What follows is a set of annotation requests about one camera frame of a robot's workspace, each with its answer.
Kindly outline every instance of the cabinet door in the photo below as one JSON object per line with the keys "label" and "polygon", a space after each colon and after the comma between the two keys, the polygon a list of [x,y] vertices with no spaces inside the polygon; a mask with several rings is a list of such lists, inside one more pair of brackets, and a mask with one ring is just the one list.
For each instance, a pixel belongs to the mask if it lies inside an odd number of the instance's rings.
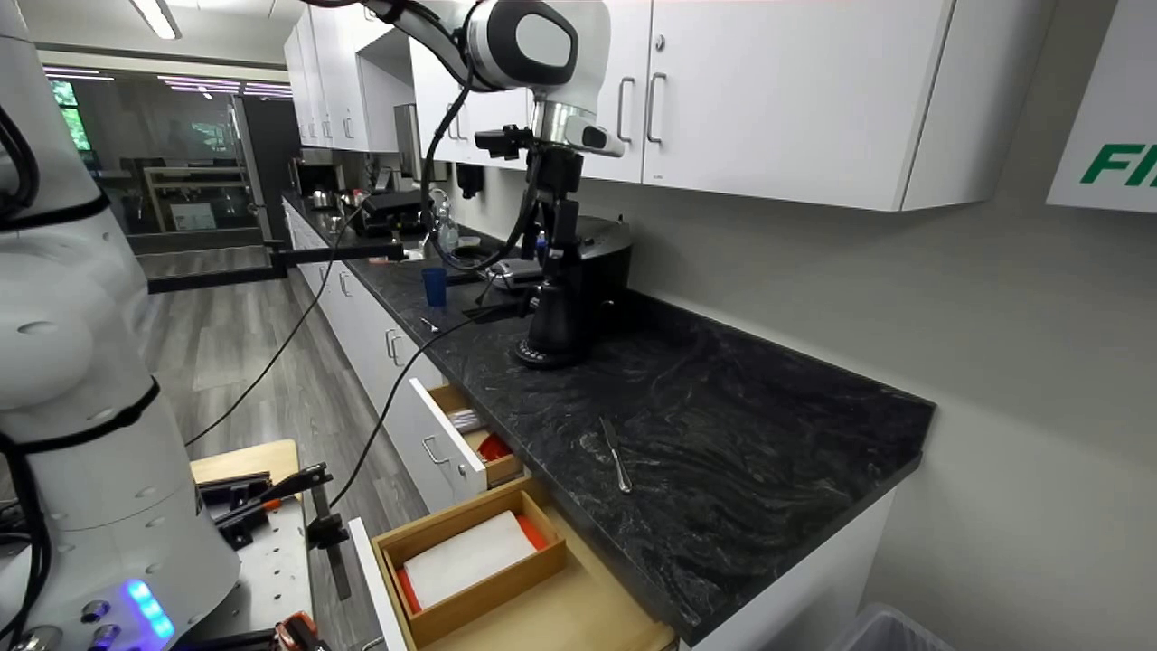
{"label": "cabinet door", "polygon": [[[428,157],[444,110],[461,98],[461,85],[420,44],[409,44],[409,62],[413,62],[413,98],[420,107],[420,138],[425,138],[425,157]],[[469,140],[462,138],[462,124],[457,121],[439,146],[439,161],[462,164],[462,161],[469,161],[466,149],[469,149]]]}
{"label": "cabinet door", "polygon": [[391,27],[376,17],[368,8],[354,3],[351,15],[344,17],[344,32],[351,51],[368,49],[372,39],[389,37]]}
{"label": "cabinet door", "polygon": [[900,212],[951,0],[663,0],[643,181]]}
{"label": "cabinet door", "polygon": [[346,286],[339,286],[346,296],[344,304],[344,353],[354,365],[354,378],[368,397],[368,407],[379,413],[389,407],[389,394],[402,373],[398,356],[398,322],[389,314],[389,308],[351,275]]}
{"label": "cabinet door", "polygon": [[376,32],[372,49],[360,51],[360,151],[398,151],[393,110],[413,107],[409,37]]}
{"label": "cabinet door", "polygon": [[310,37],[310,10],[303,10],[285,39],[285,70],[290,70],[290,90],[293,90],[293,113],[296,113],[296,136],[303,146],[321,146],[320,127],[320,55]]}
{"label": "cabinet door", "polygon": [[[310,224],[303,224],[303,216],[285,203],[285,228],[290,228],[290,243],[293,250],[321,250],[325,243],[320,239],[320,233]],[[321,269],[325,263],[296,263],[303,286],[310,292],[321,291]]]}
{"label": "cabinet door", "polygon": [[602,127],[622,146],[622,157],[585,157],[583,179],[643,181],[643,90],[651,57],[651,0],[614,0],[613,57],[602,90]]}
{"label": "cabinet door", "polygon": [[346,336],[346,304],[351,304],[351,292],[346,286],[354,281],[351,269],[346,263],[299,263],[309,269],[310,275],[320,275],[320,286],[325,281],[321,296],[320,296],[320,313],[325,314],[331,322],[331,334],[337,342],[337,349],[344,356],[351,356],[351,336]]}
{"label": "cabinet door", "polygon": [[389,413],[389,436],[428,510],[448,510],[462,502],[461,489],[448,482],[451,456],[444,456],[444,450],[439,445],[439,431],[432,431],[432,408],[425,394],[413,390],[413,380],[420,380],[425,388],[439,388],[440,373],[428,360],[416,361],[416,369],[393,394],[393,407]]}
{"label": "cabinet door", "polygon": [[320,79],[321,79],[321,138],[332,149],[354,146],[354,107],[360,107],[360,66],[351,31],[362,23],[362,8],[331,8],[314,10],[314,49],[320,49]]}

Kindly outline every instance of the upper cabinet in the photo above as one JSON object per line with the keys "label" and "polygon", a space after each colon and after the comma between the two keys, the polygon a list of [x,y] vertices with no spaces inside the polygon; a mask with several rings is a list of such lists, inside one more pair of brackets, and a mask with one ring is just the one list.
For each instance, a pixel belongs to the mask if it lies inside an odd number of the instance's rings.
{"label": "upper cabinet", "polygon": [[285,39],[285,66],[303,146],[398,151],[391,110],[413,103],[402,32],[360,3],[309,8]]}
{"label": "upper cabinet", "polygon": [[[444,121],[448,107],[461,98],[462,86],[444,72],[444,66],[425,44],[409,44],[409,62],[413,62],[413,93],[420,107],[420,138],[428,157],[439,124]],[[521,161],[491,161],[485,149],[475,146],[475,136],[502,131],[502,127],[533,127],[533,107],[534,103],[530,90],[469,93],[461,117],[448,124],[439,146],[439,161],[483,164],[483,168],[525,168]]]}
{"label": "upper cabinet", "polygon": [[991,197],[1057,0],[609,8],[585,179],[897,215]]}

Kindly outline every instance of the cable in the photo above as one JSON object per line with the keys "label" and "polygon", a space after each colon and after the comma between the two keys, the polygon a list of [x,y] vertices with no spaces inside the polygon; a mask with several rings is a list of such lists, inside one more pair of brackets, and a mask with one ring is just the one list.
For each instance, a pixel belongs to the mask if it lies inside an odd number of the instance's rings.
{"label": "cable", "polygon": [[0,535],[9,535],[9,532],[31,532],[22,502],[0,506]]}
{"label": "cable", "polygon": [[360,482],[367,460],[368,460],[368,450],[372,450],[376,436],[384,431],[389,413],[391,413],[391,407],[393,407],[393,394],[398,394],[402,380],[409,378],[409,369],[413,369],[439,342],[448,342],[451,334],[461,334],[461,330],[466,330],[466,325],[469,325],[469,322],[461,322],[461,325],[451,325],[451,330],[444,330],[444,334],[434,334],[420,353],[409,356],[409,361],[402,365],[398,380],[391,384],[389,407],[384,407],[384,408],[376,413],[376,420],[372,420],[372,431],[368,431],[368,438],[367,438],[367,445],[362,445],[362,454],[360,454],[360,462],[354,462],[346,484],[331,498],[331,510],[337,510],[337,502],[354,489],[354,482]]}
{"label": "cable", "polygon": [[293,322],[290,336],[278,343],[278,353],[268,360],[268,365],[254,378],[254,384],[210,422],[202,427],[195,438],[186,442],[186,450],[198,445],[208,436],[215,436],[226,420],[232,420],[242,402],[264,384],[264,378],[278,365],[278,360],[285,356],[285,349],[296,342],[299,325],[320,313],[321,304],[321,292],[331,286],[331,271],[332,271],[332,261],[325,263],[325,275],[321,275],[321,286],[320,292],[310,296],[310,304],[299,313],[299,320]]}
{"label": "cable", "polygon": [[462,286],[475,281],[485,269],[491,269],[495,261],[510,256],[510,250],[518,246],[521,233],[530,228],[530,220],[534,216],[534,189],[530,186],[518,205],[518,220],[507,237],[507,243],[487,253],[485,261],[461,269],[457,275],[444,275],[448,286]]}
{"label": "cable", "polygon": [[33,205],[33,198],[39,191],[39,168],[37,168],[31,140],[22,138],[22,131],[11,124],[11,117],[5,110],[0,110],[0,146],[9,149],[14,173],[20,173],[20,189],[0,191],[0,220],[9,220],[20,212]]}
{"label": "cable", "polygon": [[11,637],[11,646],[27,633],[27,623],[47,586],[50,574],[50,535],[44,526],[44,510],[39,510],[39,489],[37,489],[37,473],[33,468],[22,460],[22,450],[0,431],[0,454],[11,468],[11,484],[14,484],[14,498],[27,515],[31,526],[31,545],[33,545],[33,562],[31,562],[31,579],[27,579],[27,597],[22,608],[5,623],[0,639]]}
{"label": "cable", "polygon": [[425,161],[425,212],[428,212],[428,220],[434,224],[434,197],[432,197],[432,181],[434,181],[434,157],[439,157],[439,146],[444,138],[444,131],[457,124],[457,117],[462,113],[466,98],[469,98],[469,79],[475,72],[466,76],[461,98],[444,110],[439,131],[434,131],[434,140],[428,149],[428,161]]}
{"label": "cable", "polygon": [[0,532],[0,545],[31,545],[33,542],[33,535],[27,535],[27,532]]}

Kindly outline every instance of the wooden drawer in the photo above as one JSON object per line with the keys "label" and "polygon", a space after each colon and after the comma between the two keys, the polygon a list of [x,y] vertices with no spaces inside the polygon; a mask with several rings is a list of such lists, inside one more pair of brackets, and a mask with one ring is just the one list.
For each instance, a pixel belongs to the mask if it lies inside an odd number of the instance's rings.
{"label": "wooden drawer", "polygon": [[[451,627],[451,631],[416,631],[405,614],[405,602],[393,590],[391,567],[376,555],[376,545],[398,545],[402,539],[425,539],[444,532],[448,520],[485,520],[483,515],[499,515],[495,506],[514,502],[518,496],[533,496],[552,532],[566,542],[566,564],[552,574],[530,574],[525,590],[507,597],[502,605],[487,605],[485,614]],[[549,651],[663,651],[673,649],[678,637],[671,627],[654,623],[609,573],[609,564],[583,542],[583,535],[549,506],[534,482],[502,484],[483,498],[469,498],[457,510],[413,520],[391,535],[368,539],[362,520],[351,520],[351,539],[362,562],[362,574],[368,586],[368,602],[376,623],[384,631],[389,649],[409,651],[487,651],[487,649],[549,649]]]}
{"label": "wooden drawer", "polygon": [[483,456],[477,445],[487,438],[487,431],[461,436],[448,413],[466,407],[469,402],[457,388],[428,390],[420,378],[409,378],[405,394],[398,397],[405,422],[398,422],[391,438],[398,442],[398,454],[409,456],[405,471],[420,484],[432,510],[466,502],[521,473],[518,456]]}

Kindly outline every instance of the black granite countertop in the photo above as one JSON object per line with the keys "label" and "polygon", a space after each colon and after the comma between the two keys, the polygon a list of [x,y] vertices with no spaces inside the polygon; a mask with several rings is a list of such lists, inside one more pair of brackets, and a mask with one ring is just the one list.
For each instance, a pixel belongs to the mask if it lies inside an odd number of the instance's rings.
{"label": "black granite countertop", "polygon": [[[583,365],[533,373],[510,360],[525,320],[462,325],[483,286],[428,308],[425,263],[351,261],[351,271],[413,342],[428,343],[432,322],[451,330],[432,361],[692,646],[908,479],[933,420],[924,397],[646,296]],[[579,450],[597,427],[614,427],[628,496]]]}

